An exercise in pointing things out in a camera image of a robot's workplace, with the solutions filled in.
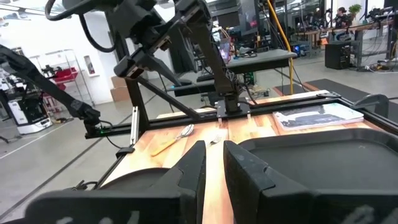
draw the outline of concrete floor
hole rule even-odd
[[[294,60],[297,73],[303,82],[328,78],[369,93],[398,96],[396,83],[398,73],[359,73],[352,70],[325,68],[323,57],[298,58]],[[273,70],[257,72],[257,84],[263,89],[279,86],[282,77]],[[160,80],[153,82],[162,87]],[[168,103],[141,88],[149,118],[170,113]],[[273,90],[271,96],[277,96]],[[200,95],[177,98],[183,104],[199,108],[205,103]],[[131,103],[107,103],[98,105],[101,119],[113,124],[130,122]],[[0,135],[8,138],[17,134],[13,123],[0,123]],[[0,222],[20,218],[26,205],[36,196],[51,190],[72,187],[81,180],[98,180],[116,160],[117,151],[106,139],[84,138],[83,123],[74,120],[67,124],[56,124],[37,134],[6,144],[0,141]],[[128,136],[111,137],[121,146],[129,144]]]

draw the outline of table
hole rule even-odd
[[[327,93],[326,90],[301,93],[290,96],[281,96],[277,98],[268,98],[258,100],[258,103],[267,103],[272,101],[289,100],[294,98],[305,98],[315,96],[319,93]],[[199,109],[198,112],[205,112],[212,109]],[[160,118],[179,116],[181,112],[163,114]],[[146,131],[135,145],[136,151],[128,154],[110,173],[104,184],[117,179],[118,177],[137,170],[151,167],[172,167],[196,141],[205,140],[208,143],[214,138],[214,132],[222,133],[223,140],[231,140],[235,143],[241,143],[247,139],[261,138],[269,136],[278,136],[286,134],[311,133],[317,131],[329,131],[347,128],[373,128],[380,129],[374,124],[363,121],[344,125],[327,126],[322,128],[303,129],[298,131],[284,131],[278,127],[271,114],[253,116],[250,120],[247,118],[234,119],[218,124],[218,122],[196,124],[194,133],[180,139],[173,146],[170,146],[164,152],[156,157],[151,157],[150,153],[159,147],[164,141],[174,138],[183,127],[158,129]],[[223,144],[208,146],[206,149],[206,189],[205,204],[203,209],[203,223],[205,224],[232,224],[233,211],[224,177],[223,164]]]
[[[289,58],[296,57],[297,54],[286,50],[270,50],[268,52],[258,53],[257,57],[231,59],[226,65],[235,74],[247,72],[256,72],[261,70],[282,68],[289,66]],[[175,96],[186,96],[198,93],[208,93],[216,91],[214,80],[194,83],[186,86],[172,86],[167,91],[174,91]]]
[[[393,23],[394,23],[393,20],[381,22],[381,26],[389,26],[389,29],[388,29],[389,40],[387,41],[387,43],[391,42],[391,25],[393,25]],[[361,66],[363,57],[373,56],[373,55],[378,55],[378,54],[386,54],[386,58],[390,58],[391,46],[389,44],[387,45],[387,50],[380,51],[380,52],[373,53],[373,54],[362,54],[363,31],[378,28],[378,27],[379,27],[378,23],[353,26],[353,27],[348,27],[348,28],[343,28],[343,29],[335,29],[335,28],[329,27],[329,28],[323,29],[323,30],[312,30],[309,32],[299,32],[299,33],[297,33],[297,35],[307,35],[308,36],[308,41],[306,41],[305,44],[308,44],[310,46],[309,52],[310,52],[310,56],[312,56],[312,54],[313,54],[313,37],[316,37],[316,35],[321,34],[321,32],[329,32],[329,44],[333,43],[333,42],[334,43],[338,43],[338,42],[343,43],[343,41],[334,40],[335,36],[333,35],[333,33],[352,31],[355,33],[355,40],[354,41],[352,41],[352,40],[344,41],[344,42],[351,42],[351,43],[355,44],[356,47],[354,48],[354,55],[356,57],[356,66]]]
[[[386,50],[381,50],[377,52],[371,52],[369,54],[367,53],[362,53],[363,49],[363,35],[364,35],[364,30],[370,30],[374,28],[379,28],[378,23],[372,23],[372,24],[365,24],[361,26],[356,26],[356,27],[350,27],[348,28],[348,31],[353,31],[355,33],[355,40],[354,41],[348,41],[351,42],[351,44],[354,46],[354,52],[353,54],[356,57],[356,66],[360,67],[362,65],[362,58],[363,57],[369,57],[373,55],[379,55],[379,54],[386,54],[386,58],[390,59],[391,57],[391,47],[394,44],[389,44],[393,40],[391,39],[391,30],[392,30],[392,25],[394,24],[394,20],[389,20],[389,21],[382,21],[381,22],[381,28],[379,29],[379,37],[382,36],[383,32],[383,26],[388,26],[388,34],[387,34],[387,49]],[[334,29],[334,32],[345,32],[347,29]],[[338,43],[340,41],[335,41],[333,40],[334,36],[331,32],[329,32],[329,43]]]

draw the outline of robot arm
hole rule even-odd
[[[0,44],[0,65],[6,72],[39,87],[65,105],[71,116],[84,121],[89,133],[95,131],[95,126],[100,123],[100,112],[60,90],[54,83],[46,79],[28,58]]]

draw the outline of black metal frame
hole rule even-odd
[[[328,95],[317,95],[317,96],[309,96],[309,97],[305,97],[305,98],[297,98],[297,99],[292,99],[292,100],[275,101],[275,102],[264,103],[264,104],[260,104],[260,105],[251,105],[251,114],[253,116],[261,115],[261,114],[271,114],[272,112],[275,112],[275,111],[289,110],[289,109],[293,109],[293,108],[306,107],[306,106],[323,105],[326,103],[340,103],[340,104],[342,104],[344,106],[348,106],[350,108],[354,105],[349,100],[341,98],[341,97],[333,97],[333,96],[328,96]],[[381,129],[383,129],[389,133],[398,135],[398,124],[397,123],[395,123],[387,118],[384,118],[376,113],[370,112],[367,109],[357,109],[356,111],[363,113],[366,121],[369,121],[370,123],[380,127]],[[171,128],[171,127],[176,127],[176,126],[185,126],[188,124],[215,122],[218,120],[216,114],[217,114],[216,111],[209,111],[209,112],[203,113],[202,119],[199,119],[196,121],[189,118],[187,115],[155,119],[155,120],[149,121],[147,130]],[[229,119],[245,118],[245,117],[246,117],[245,114],[240,114],[235,117],[229,117]],[[131,124],[120,124],[120,125],[115,126],[114,128],[115,128],[115,130],[110,133],[111,135],[129,134]],[[104,184],[104,182],[109,177],[109,175],[113,172],[113,170],[115,170],[115,168],[119,165],[119,163],[123,159],[124,159],[124,156],[121,156],[117,159],[117,161],[109,168],[109,170],[105,173],[105,175],[102,176],[102,178],[100,178],[100,180],[98,181],[98,184],[96,186],[97,188],[101,187]]]

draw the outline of spoon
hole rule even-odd
[[[160,147],[156,151],[152,152],[150,155],[157,156],[159,153],[163,152],[165,149],[167,149],[169,146],[174,144],[179,139],[191,135],[192,131],[193,131],[193,124],[190,124],[187,127],[185,127],[184,129],[182,129],[182,131],[180,132],[180,134],[177,137],[175,137],[174,139],[172,139],[168,142],[162,143],[160,145]]]

